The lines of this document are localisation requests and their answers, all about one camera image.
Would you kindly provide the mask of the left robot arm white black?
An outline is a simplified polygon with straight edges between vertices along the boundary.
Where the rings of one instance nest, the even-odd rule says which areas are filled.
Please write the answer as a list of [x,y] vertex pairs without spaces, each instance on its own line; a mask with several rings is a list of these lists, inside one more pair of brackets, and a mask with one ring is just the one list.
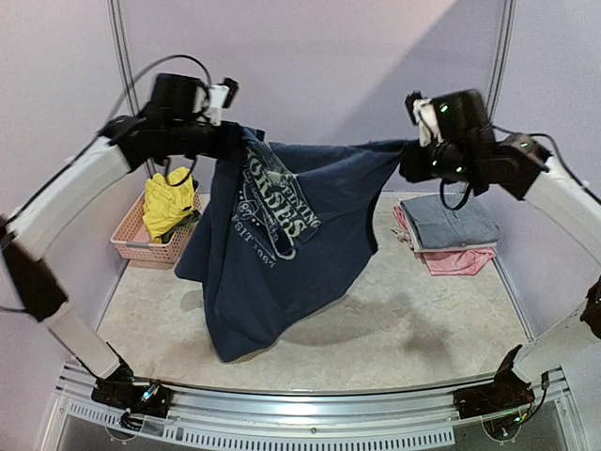
[[143,163],[174,156],[224,160],[240,143],[240,127],[223,119],[239,91],[225,78],[206,86],[190,76],[160,73],[135,116],[110,115],[92,141],[12,217],[1,221],[2,258],[21,305],[97,379],[120,408],[139,400],[118,354],[80,316],[46,262],[47,251],[98,197]]

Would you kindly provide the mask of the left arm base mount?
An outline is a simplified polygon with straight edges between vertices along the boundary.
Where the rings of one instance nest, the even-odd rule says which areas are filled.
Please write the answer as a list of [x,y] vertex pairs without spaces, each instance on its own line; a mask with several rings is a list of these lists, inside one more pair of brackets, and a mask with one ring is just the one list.
[[174,391],[158,380],[136,378],[124,362],[105,379],[96,379],[91,399],[133,414],[166,418]]

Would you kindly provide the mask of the grey blue button shirt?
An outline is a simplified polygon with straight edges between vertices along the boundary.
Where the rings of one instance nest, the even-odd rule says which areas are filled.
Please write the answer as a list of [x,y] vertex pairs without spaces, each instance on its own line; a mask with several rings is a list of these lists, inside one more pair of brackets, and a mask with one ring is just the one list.
[[439,194],[421,195],[399,201],[411,235],[424,246],[498,242],[501,233],[491,216],[474,198],[460,210],[449,210]]

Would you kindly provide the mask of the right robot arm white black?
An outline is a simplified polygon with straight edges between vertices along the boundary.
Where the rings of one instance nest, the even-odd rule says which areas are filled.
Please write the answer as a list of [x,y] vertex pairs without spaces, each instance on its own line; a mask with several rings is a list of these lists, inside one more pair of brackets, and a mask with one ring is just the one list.
[[[464,183],[478,196],[497,186],[547,220],[544,230],[570,240],[593,263],[600,261],[600,200],[569,169],[555,141],[542,132],[517,132],[493,123],[481,92],[468,89],[429,98],[408,94],[405,107],[419,143],[404,157],[410,183]],[[506,409],[526,385],[600,341],[600,285],[527,345],[510,351],[485,390],[485,401]]]

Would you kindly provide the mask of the navy blue garment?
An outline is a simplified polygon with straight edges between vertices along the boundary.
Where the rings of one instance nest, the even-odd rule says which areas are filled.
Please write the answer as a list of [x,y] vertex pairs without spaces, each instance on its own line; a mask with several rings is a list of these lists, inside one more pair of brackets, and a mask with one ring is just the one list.
[[290,145],[243,131],[236,154],[215,164],[209,201],[175,270],[201,284],[223,362],[271,347],[345,295],[377,252],[379,195],[418,146]]

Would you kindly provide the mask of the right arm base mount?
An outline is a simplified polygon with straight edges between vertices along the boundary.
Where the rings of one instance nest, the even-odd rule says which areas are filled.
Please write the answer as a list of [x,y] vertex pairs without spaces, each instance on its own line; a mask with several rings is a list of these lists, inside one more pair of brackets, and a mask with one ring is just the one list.
[[453,403],[461,419],[516,409],[528,404],[527,411],[516,420],[521,424],[540,410],[547,397],[549,375],[547,372],[541,375],[543,395],[539,404],[534,407],[532,384],[523,381],[514,372],[515,359],[522,348],[522,345],[517,345],[507,353],[492,382],[453,391]]

